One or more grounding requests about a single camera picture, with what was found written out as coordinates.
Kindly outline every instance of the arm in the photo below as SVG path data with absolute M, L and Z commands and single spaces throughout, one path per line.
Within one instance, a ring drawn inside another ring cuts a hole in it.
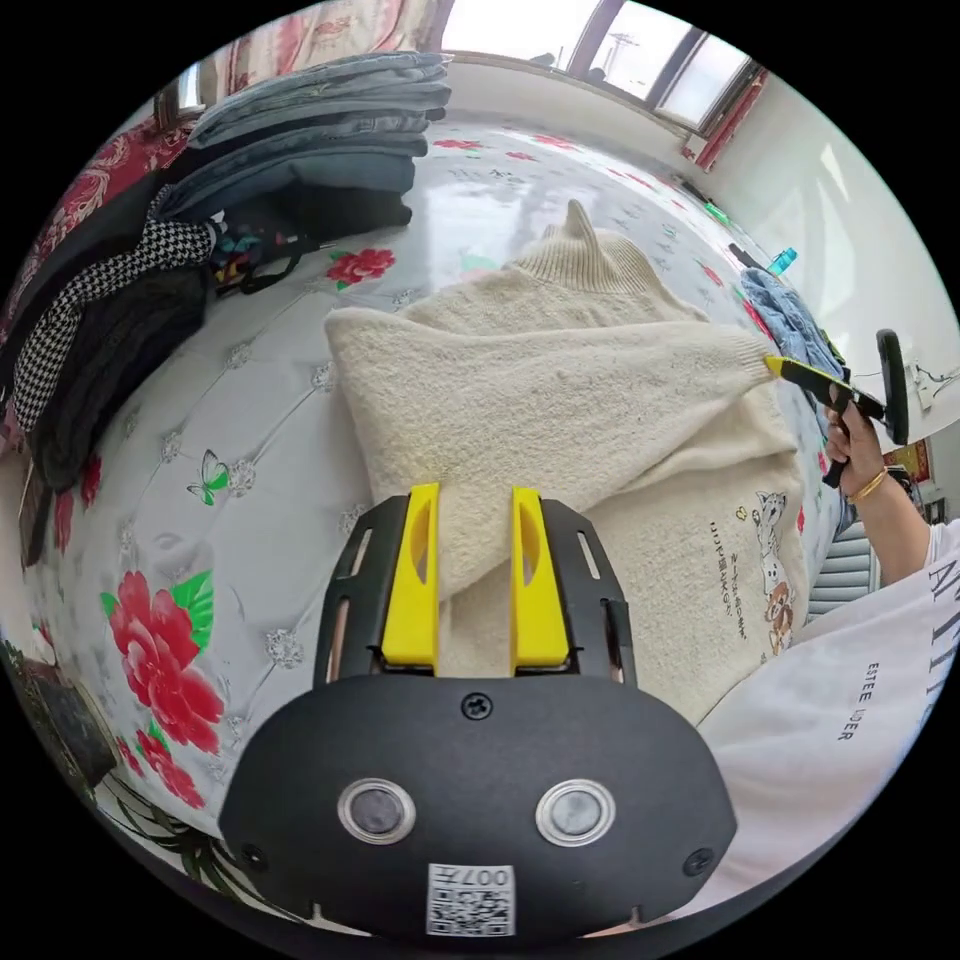
M 840 429 L 839 415 L 829 409 L 826 414 L 831 423 L 827 455 L 847 463 L 840 477 L 840 489 L 860 514 L 884 584 L 896 583 L 922 570 L 930 548 L 930 527 L 896 480 L 884 476 L 870 492 L 858 498 L 884 470 L 873 424 L 854 404 L 848 404 L 843 414 L 850 431 L 848 439 Z

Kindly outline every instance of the water bottle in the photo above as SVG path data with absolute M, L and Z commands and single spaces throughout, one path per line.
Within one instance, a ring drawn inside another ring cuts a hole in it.
M 772 273 L 775 277 L 779 277 L 787 267 L 797 259 L 797 251 L 793 247 L 787 247 L 783 253 L 777 254 L 773 263 L 767 267 L 767 270 Z

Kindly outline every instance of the hand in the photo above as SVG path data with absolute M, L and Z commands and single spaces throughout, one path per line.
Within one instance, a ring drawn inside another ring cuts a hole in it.
M 827 456 L 847 464 L 840 475 L 840 491 L 844 496 L 853 496 L 883 470 L 883 454 L 880 452 L 877 431 L 853 401 L 847 404 L 843 413 L 843 422 L 850 431 L 849 438 L 840 428 L 840 414 L 829 407 L 824 408 L 824 413 L 830 422 Z

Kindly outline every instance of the white t-shirt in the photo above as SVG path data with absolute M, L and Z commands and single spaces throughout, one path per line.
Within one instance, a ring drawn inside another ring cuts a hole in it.
M 700 893 L 712 907 L 812 853 L 876 798 L 913 745 L 960 638 L 960 521 L 923 570 L 832 610 L 739 683 L 699 727 L 738 830 Z

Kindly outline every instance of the qr code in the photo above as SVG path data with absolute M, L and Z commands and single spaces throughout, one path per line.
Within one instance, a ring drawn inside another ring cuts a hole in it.
M 515 927 L 514 904 L 513 867 L 430 864 L 428 934 L 511 937 Z

